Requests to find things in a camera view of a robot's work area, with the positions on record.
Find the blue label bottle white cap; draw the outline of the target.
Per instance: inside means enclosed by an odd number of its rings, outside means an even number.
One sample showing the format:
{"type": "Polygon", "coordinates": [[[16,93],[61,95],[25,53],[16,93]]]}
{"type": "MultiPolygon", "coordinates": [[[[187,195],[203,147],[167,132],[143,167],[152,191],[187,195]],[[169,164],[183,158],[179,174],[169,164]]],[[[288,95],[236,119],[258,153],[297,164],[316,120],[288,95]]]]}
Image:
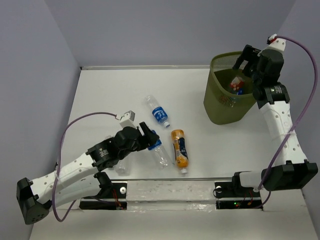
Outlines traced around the blue label bottle white cap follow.
{"type": "Polygon", "coordinates": [[[244,94],[244,89],[243,89],[243,88],[237,88],[237,89],[234,91],[234,94],[235,94],[235,95],[243,95],[243,94],[244,94]]]}

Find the clear bottle red cap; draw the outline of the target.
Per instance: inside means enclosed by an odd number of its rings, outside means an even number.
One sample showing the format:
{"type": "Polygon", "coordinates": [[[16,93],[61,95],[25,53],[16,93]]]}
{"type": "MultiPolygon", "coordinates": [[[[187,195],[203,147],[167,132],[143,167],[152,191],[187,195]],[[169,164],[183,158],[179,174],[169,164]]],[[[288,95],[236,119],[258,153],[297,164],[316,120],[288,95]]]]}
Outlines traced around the clear bottle red cap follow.
{"type": "Polygon", "coordinates": [[[245,84],[245,81],[243,78],[241,78],[240,76],[235,76],[234,79],[230,82],[229,87],[233,91],[237,92],[243,88],[244,84],[245,84]]]}

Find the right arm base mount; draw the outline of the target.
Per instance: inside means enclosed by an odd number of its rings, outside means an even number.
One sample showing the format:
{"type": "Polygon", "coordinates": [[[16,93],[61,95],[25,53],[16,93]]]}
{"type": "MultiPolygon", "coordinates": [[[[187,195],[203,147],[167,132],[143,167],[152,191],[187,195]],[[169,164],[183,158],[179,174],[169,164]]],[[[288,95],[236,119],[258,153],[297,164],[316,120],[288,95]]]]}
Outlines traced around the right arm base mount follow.
{"type": "Polygon", "coordinates": [[[217,210],[262,209],[262,198],[252,187],[243,187],[240,173],[236,172],[229,181],[214,183],[213,196],[217,210]]]}

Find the clear crushed bottle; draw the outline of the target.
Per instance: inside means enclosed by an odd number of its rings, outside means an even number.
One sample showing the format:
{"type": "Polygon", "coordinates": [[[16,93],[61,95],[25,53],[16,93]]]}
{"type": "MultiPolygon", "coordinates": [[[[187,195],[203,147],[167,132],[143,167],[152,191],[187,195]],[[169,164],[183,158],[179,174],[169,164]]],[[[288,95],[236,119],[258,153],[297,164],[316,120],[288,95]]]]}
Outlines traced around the clear crushed bottle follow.
{"type": "Polygon", "coordinates": [[[119,176],[129,176],[131,173],[131,160],[128,157],[120,160],[114,169],[119,176]]]}

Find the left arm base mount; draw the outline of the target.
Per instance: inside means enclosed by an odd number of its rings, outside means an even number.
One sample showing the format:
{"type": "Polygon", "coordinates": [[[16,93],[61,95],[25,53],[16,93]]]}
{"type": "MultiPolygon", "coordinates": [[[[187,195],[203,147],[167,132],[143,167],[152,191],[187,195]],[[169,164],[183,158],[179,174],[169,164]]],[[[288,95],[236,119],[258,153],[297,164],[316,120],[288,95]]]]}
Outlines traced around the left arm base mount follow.
{"type": "Polygon", "coordinates": [[[106,172],[93,175],[97,190],[94,195],[80,200],[81,210],[126,210],[127,209],[127,182],[111,181],[106,172]]]}

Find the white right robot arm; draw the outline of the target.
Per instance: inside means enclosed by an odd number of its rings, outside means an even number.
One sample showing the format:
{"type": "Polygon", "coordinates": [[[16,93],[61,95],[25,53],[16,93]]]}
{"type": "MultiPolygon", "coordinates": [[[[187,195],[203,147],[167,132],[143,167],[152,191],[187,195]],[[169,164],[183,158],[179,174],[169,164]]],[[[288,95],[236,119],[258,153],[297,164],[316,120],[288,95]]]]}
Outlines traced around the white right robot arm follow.
{"type": "Polygon", "coordinates": [[[230,190],[235,196],[242,196],[248,189],[302,189],[318,173],[318,166],[309,162],[300,146],[291,117],[290,96],[279,82],[283,49],[259,50],[246,45],[233,69],[239,69],[243,62],[247,64],[242,72],[252,79],[252,94],[268,126],[275,154],[266,169],[236,172],[230,190]]]}

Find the green plastic waste bin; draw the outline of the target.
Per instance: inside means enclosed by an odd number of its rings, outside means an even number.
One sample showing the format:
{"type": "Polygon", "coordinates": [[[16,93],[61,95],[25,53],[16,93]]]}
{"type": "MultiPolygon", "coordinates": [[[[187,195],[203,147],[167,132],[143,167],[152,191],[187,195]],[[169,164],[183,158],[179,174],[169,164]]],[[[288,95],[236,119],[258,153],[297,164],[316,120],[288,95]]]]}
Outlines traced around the green plastic waste bin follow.
{"type": "Polygon", "coordinates": [[[256,104],[253,81],[243,73],[247,62],[244,61],[240,69],[233,69],[240,54],[240,51],[220,54],[210,62],[203,105],[208,118],[216,125],[238,122],[256,104]],[[236,76],[244,79],[243,95],[236,95],[230,88],[236,76]]]}

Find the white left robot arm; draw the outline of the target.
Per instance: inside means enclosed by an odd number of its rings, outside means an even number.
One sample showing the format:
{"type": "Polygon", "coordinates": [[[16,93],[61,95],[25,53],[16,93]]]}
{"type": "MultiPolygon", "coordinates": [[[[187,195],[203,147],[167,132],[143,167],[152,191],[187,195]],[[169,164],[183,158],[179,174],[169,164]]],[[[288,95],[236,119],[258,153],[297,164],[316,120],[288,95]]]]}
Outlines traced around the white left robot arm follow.
{"type": "Polygon", "coordinates": [[[107,197],[114,187],[105,169],[117,165],[132,152],[155,145],[159,139],[145,122],[136,128],[126,126],[62,168],[40,178],[20,179],[17,182],[16,199],[25,224],[35,224],[54,207],[81,198],[107,197]]]}

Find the yellow label drink bottle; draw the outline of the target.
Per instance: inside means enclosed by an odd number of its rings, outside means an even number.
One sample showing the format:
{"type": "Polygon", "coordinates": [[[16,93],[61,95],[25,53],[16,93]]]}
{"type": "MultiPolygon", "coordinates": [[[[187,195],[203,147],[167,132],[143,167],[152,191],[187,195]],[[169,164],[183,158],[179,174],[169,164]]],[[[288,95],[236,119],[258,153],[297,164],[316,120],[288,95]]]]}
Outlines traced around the yellow label drink bottle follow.
{"type": "Polygon", "coordinates": [[[188,173],[189,157],[186,149],[185,134],[181,129],[171,132],[171,140],[174,150],[174,163],[182,175],[188,173]]]}

